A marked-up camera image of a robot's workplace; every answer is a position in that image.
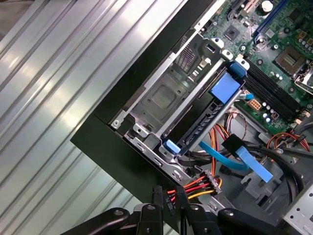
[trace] screw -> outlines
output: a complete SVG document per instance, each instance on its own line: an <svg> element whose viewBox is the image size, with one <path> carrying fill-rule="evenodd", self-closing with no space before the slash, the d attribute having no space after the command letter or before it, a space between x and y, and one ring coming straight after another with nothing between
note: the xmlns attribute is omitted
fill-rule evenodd
<svg viewBox="0 0 313 235"><path fill-rule="evenodd" d="M229 216L233 216L233 215L234 215L234 213L231 212L231 211L225 211L225 213L226 213L227 215L229 215Z"/></svg>
<svg viewBox="0 0 313 235"><path fill-rule="evenodd" d="M118 126L119 125L119 121L118 120L115 120L114 122L113 122L113 126Z"/></svg>
<svg viewBox="0 0 313 235"><path fill-rule="evenodd" d="M209 233L212 232L212 230L210 230L210 229L208 229L208 228L204 228L204 232L205 232L206 234L209 234Z"/></svg>
<svg viewBox="0 0 313 235"><path fill-rule="evenodd" d="M124 213L121 212L121 211L119 211L119 210L117 210L117 211L114 211L114 214L115 214L115 215L123 215Z"/></svg>
<svg viewBox="0 0 313 235"><path fill-rule="evenodd" d="M190 208L193 209L193 210L195 210L195 211L199 210L199 207L196 206L196 205L191 205Z"/></svg>

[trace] black ram slot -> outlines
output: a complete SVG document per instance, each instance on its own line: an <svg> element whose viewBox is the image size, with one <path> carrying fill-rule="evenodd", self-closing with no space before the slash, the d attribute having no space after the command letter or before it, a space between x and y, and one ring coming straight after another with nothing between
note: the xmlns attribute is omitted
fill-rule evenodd
<svg viewBox="0 0 313 235"><path fill-rule="evenodd" d="M301 105L272 81L251 61L245 86L269 104L285 120L294 120L301 113Z"/></svg>
<svg viewBox="0 0 313 235"><path fill-rule="evenodd" d="M283 102L287 105L291 105L292 109L299 109L301 105L293 99L287 92L285 92L280 86L278 86L272 79L270 79L265 73L263 73L255 64L250 63L249 75L255 75L259 82L272 90L275 94L281 97Z"/></svg>

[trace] blue connector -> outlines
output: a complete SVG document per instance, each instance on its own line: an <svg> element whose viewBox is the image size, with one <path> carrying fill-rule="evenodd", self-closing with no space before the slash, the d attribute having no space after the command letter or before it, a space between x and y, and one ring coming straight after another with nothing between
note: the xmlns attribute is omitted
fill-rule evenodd
<svg viewBox="0 0 313 235"><path fill-rule="evenodd" d="M239 96L239 99L244 99L244 100L252 100L254 98L253 94L241 94Z"/></svg>
<svg viewBox="0 0 313 235"><path fill-rule="evenodd" d="M238 163L235 161L232 161L226 157L224 157L222 154L211 148L207 143L201 141L199 146L208 154L210 154L213 158L215 158L217 161L222 163L223 165L227 166L228 168L232 168L235 170L248 170L249 167L244 163Z"/></svg>
<svg viewBox="0 0 313 235"><path fill-rule="evenodd" d="M174 144L174 142L172 142L171 140L167 140L165 143L164 143L164 147L170 151L171 153L173 154L178 154L180 152L180 148Z"/></svg>

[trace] blue plastic latch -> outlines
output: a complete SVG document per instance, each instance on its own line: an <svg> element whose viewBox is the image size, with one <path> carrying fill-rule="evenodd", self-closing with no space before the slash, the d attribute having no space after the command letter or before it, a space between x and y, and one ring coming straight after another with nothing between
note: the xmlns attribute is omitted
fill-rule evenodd
<svg viewBox="0 0 313 235"><path fill-rule="evenodd" d="M241 146L236 153L245 164L247 164L255 173L257 173L266 183L271 180L273 175L259 164L248 150Z"/></svg>
<svg viewBox="0 0 313 235"><path fill-rule="evenodd" d="M226 104L239 88L240 84L226 72L210 92L223 104Z"/></svg>
<svg viewBox="0 0 313 235"><path fill-rule="evenodd" d="M246 70L244 67L242 67L239 63L234 62L230 65L229 70L235 74L236 76L243 78L246 76Z"/></svg>
<svg viewBox="0 0 313 235"><path fill-rule="evenodd" d="M176 144L174 144L171 140L167 140L164 143L164 147L173 154L177 154L180 152L180 148Z"/></svg>

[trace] green circuit board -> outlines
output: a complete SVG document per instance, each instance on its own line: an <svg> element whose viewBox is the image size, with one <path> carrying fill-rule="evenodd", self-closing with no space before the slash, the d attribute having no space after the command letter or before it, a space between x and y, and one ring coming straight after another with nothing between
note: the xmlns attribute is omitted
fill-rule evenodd
<svg viewBox="0 0 313 235"><path fill-rule="evenodd" d="M230 50L235 56L249 53L249 61L257 65L262 72L272 78L276 84L303 107L311 109L313 107L312 96L298 88L291 79L290 72L284 71L275 63L275 60L290 46L301 54L305 61L313 59L313 24L311 24L313 20L311 14L313 3L309 0L289 0L262 31L260 38L264 42L255 43L255 31L268 16L260 13L260 4L263 1L256 1L255 6L245 16L240 15L239 9L236 17L227 17L229 16L230 7L235 1L226 0L217 14L211 19L210 26L202 33L203 37L221 38L225 44L224 48ZM273 10L275 10L280 1L272 0L271 2L274 7ZM235 32L235 35L228 34L230 27L232 27L231 29ZM262 100L258 97L255 99L262 103ZM295 126L294 123L285 121L280 117L266 123L262 117L266 110L254 110L244 101L241 101L239 105L273 134L285 132L290 127Z"/></svg>

